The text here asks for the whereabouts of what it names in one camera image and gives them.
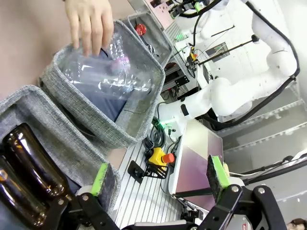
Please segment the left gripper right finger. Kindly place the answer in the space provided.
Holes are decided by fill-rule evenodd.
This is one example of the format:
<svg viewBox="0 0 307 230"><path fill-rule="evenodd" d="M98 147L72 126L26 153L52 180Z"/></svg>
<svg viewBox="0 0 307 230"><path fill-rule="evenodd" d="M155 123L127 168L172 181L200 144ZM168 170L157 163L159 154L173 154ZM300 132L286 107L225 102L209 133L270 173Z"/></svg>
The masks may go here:
<svg viewBox="0 0 307 230"><path fill-rule="evenodd" d="M285 230L286 223L271 189L260 185L253 190L231 184L218 156L208 156L207 178L215 200L199 230L224 230L233 215L243 215L254 230Z"/></svg>

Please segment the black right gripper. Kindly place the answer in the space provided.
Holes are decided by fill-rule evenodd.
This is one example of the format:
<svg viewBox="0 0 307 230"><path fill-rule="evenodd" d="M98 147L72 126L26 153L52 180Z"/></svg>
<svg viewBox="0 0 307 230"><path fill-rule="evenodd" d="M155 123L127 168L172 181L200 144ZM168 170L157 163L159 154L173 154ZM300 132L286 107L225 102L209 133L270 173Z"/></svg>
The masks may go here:
<svg viewBox="0 0 307 230"><path fill-rule="evenodd" d="M199 2L195 3L194 0L183 0L181 3L175 4L172 8L170 8L169 14L171 17L178 17L187 10L193 8L195 8L195 10L199 12L201 10L200 3Z"/></svg>

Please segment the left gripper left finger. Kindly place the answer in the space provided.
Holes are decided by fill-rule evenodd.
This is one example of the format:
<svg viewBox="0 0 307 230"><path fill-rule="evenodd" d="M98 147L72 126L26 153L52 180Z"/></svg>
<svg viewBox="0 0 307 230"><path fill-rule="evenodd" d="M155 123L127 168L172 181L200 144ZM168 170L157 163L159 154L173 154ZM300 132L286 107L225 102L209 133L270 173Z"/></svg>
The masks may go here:
<svg viewBox="0 0 307 230"><path fill-rule="evenodd" d="M47 230L77 230L93 227L95 230L117 230L107 211L110 207L110 190L115 187L115 175L110 164L103 163L90 192L74 196L71 200L55 198L45 220Z"/></svg>

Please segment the person's bare hand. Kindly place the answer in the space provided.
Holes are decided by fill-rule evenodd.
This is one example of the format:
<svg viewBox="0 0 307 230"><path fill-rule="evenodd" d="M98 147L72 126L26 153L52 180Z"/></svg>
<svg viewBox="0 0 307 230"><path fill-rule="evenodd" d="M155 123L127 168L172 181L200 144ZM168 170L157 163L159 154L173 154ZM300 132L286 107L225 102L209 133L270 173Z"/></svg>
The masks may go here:
<svg viewBox="0 0 307 230"><path fill-rule="evenodd" d="M114 24L111 5L107 0L66 0L65 9L71 29L71 40L83 55L99 55L112 39Z"/></svg>

